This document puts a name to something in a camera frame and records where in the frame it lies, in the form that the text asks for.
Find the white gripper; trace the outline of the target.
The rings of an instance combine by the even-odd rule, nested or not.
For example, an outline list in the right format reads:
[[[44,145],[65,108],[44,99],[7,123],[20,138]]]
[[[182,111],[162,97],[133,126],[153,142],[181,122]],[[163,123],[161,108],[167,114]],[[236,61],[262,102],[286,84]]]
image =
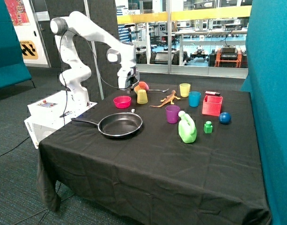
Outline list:
[[[125,67],[120,68],[118,75],[118,88],[120,90],[134,89],[140,81],[140,73],[138,68]]]

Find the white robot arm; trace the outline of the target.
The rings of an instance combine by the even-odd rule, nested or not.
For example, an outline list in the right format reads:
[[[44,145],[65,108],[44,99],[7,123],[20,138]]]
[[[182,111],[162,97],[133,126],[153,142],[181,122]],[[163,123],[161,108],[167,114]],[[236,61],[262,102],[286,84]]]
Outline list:
[[[140,73],[136,63],[134,44],[120,42],[78,11],[73,11],[69,16],[53,18],[50,28],[55,35],[62,62],[70,66],[70,69],[62,72],[59,78],[61,83],[71,91],[74,106],[89,105],[88,91],[81,85],[81,82],[91,77],[91,69],[80,60],[76,51],[73,42],[75,35],[79,35],[87,41],[105,43],[110,47],[106,53],[107,60],[121,65],[117,73],[119,89],[133,89],[138,85]]]

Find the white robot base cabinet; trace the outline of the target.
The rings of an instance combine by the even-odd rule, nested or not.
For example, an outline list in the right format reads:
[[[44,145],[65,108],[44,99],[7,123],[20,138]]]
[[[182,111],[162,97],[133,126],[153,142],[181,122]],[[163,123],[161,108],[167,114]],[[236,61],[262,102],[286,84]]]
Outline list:
[[[71,118],[80,116],[95,105],[96,102],[76,105],[71,92],[65,90],[28,105],[30,116],[24,123],[35,148],[38,149],[40,141],[69,123]]]

